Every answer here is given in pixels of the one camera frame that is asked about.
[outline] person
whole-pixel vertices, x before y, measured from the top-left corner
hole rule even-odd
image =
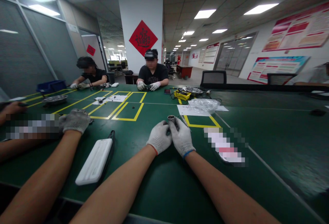
[[[108,82],[106,71],[99,69],[91,57],[80,57],[76,66],[83,69],[84,73],[73,81],[71,89],[86,89]],[[89,79],[90,83],[83,83],[86,79]]]
[[[120,166],[93,192],[70,223],[122,223],[129,213],[152,161],[172,142],[206,189],[226,224],[279,223],[196,152],[189,128],[178,118],[174,122],[158,123],[152,129],[145,147]]]
[[[145,53],[146,64],[141,67],[137,79],[137,88],[144,90],[150,85],[150,90],[154,91],[160,86],[169,84],[169,76],[167,67],[158,63],[157,49],[148,49]]]
[[[285,85],[326,86],[329,87],[327,64],[310,68],[290,79]]]
[[[63,137],[50,157],[15,195],[0,223],[44,223],[69,174],[80,138],[89,125],[85,110],[61,117]]]

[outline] red diamond sign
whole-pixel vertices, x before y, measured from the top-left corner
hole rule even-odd
[[[145,52],[157,42],[158,38],[153,34],[149,27],[141,20],[137,28],[131,35],[130,43],[144,57]]]

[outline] red poster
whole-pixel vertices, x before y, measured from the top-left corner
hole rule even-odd
[[[137,28],[131,35],[130,43],[139,51],[144,57],[145,52],[151,49],[152,46],[157,42],[158,38],[153,34],[149,27],[141,20]]]
[[[96,52],[96,49],[93,48],[91,45],[88,45],[87,53],[89,53],[91,56],[94,56],[95,52]]]

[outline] clear plastic bag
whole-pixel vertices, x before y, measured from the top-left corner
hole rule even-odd
[[[192,99],[188,107],[197,113],[213,114],[220,106],[220,102],[215,99]]]

